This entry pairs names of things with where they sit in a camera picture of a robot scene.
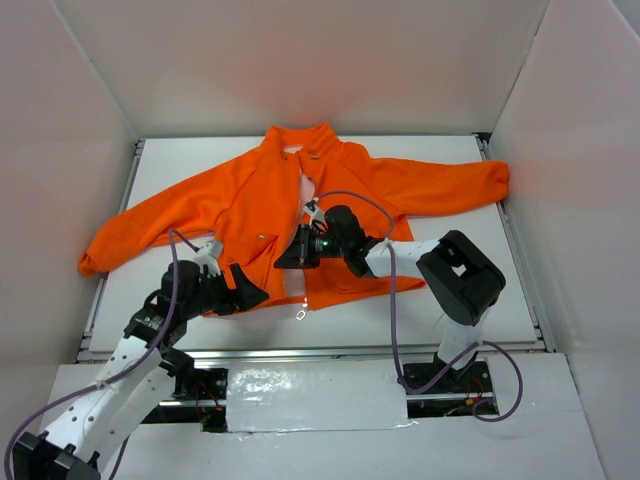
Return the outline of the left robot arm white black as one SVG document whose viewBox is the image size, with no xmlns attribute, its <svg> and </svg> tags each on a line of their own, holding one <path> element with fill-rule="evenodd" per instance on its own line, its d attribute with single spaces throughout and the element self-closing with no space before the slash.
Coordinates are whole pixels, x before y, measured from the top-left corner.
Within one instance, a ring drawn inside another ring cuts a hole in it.
<svg viewBox="0 0 640 480">
<path fill-rule="evenodd" d="M 268 299 L 239 265 L 232 265 L 230 273 L 233 282 L 228 284 L 208 265 L 172 262 L 96 378 L 51 402 L 65 409 L 40 433 L 29 433 L 24 426 L 14 433 L 5 453 L 6 477 L 101 478 L 159 403 L 194 391 L 194 360 L 175 346 L 188 321 L 204 313 L 245 312 Z"/>
</svg>

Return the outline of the orange zip jacket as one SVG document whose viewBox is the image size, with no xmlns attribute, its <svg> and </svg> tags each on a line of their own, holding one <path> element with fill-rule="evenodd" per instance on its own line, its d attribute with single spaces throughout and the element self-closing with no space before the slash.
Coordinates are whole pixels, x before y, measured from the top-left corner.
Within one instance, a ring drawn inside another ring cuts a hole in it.
<svg viewBox="0 0 640 480">
<path fill-rule="evenodd" d="M 238 264 L 270 305 L 291 304 L 276 259 L 304 217 L 302 184 L 328 204 L 346 204 L 371 236 L 409 241 L 412 217 L 460 214 L 503 200 L 509 169 L 501 161 L 445 165 L 375 158 L 340 140 L 330 126 L 270 128 L 248 152 L 179 182 L 108 220 L 81 255 L 90 277 L 164 245 L 170 229 L 223 244 L 222 267 Z"/>
</svg>

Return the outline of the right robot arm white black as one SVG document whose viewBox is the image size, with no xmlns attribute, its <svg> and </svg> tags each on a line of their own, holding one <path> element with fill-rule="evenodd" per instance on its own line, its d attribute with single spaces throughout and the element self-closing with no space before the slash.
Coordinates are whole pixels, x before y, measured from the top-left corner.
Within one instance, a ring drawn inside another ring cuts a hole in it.
<svg viewBox="0 0 640 480">
<path fill-rule="evenodd" d="M 425 281 L 449 323 L 434 356 L 435 374 L 425 385 L 412 387 L 399 359 L 396 301 L 390 302 L 398 383 L 411 395 L 423 394 L 437 384 L 446 391 L 459 390 L 470 378 L 486 314 L 506 286 L 503 273 L 457 230 L 438 240 L 392 241 L 367 235 L 344 205 L 330 208 L 324 219 L 322 229 L 300 225 L 275 267 L 315 269 L 326 258 L 340 258 L 358 278 L 389 279 L 392 294 L 397 292 L 400 276 Z"/>
</svg>

